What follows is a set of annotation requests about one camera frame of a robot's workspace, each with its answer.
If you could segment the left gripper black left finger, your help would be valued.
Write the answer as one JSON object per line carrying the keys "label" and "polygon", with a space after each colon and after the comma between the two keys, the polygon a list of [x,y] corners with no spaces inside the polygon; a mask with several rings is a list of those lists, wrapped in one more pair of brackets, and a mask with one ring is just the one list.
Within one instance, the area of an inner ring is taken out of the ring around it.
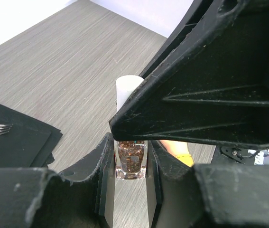
{"label": "left gripper black left finger", "polygon": [[111,228],[115,190],[110,133],[60,173],[0,168],[0,228]]}

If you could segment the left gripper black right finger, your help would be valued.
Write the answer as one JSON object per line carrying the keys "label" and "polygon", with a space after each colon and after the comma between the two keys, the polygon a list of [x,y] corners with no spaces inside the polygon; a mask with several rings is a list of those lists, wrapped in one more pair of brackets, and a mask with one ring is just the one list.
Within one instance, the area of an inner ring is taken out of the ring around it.
{"label": "left gripper black right finger", "polygon": [[269,228],[269,165],[188,167],[151,141],[146,185],[152,228]]}

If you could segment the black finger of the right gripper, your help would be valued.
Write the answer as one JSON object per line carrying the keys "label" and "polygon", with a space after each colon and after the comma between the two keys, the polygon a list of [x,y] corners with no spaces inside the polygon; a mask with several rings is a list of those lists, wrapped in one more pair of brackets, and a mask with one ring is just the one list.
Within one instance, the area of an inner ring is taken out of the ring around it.
{"label": "black finger of the right gripper", "polygon": [[214,0],[110,120],[113,137],[269,148],[269,0]]}
{"label": "black finger of the right gripper", "polygon": [[152,60],[139,74],[140,77],[147,77],[151,74],[167,56],[176,49],[197,25],[200,19],[204,16],[213,0],[194,0],[188,11],[181,19],[177,27],[167,38],[162,47],[158,50]]}

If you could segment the glitter nail polish bottle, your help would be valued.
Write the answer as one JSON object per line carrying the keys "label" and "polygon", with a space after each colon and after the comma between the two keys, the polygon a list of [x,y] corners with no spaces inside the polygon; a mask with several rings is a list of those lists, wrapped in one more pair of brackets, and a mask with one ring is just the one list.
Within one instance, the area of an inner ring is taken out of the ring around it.
{"label": "glitter nail polish bottle", "polygon": [[114,141],[115,170],[119,180],[146,177],[148,141]]}

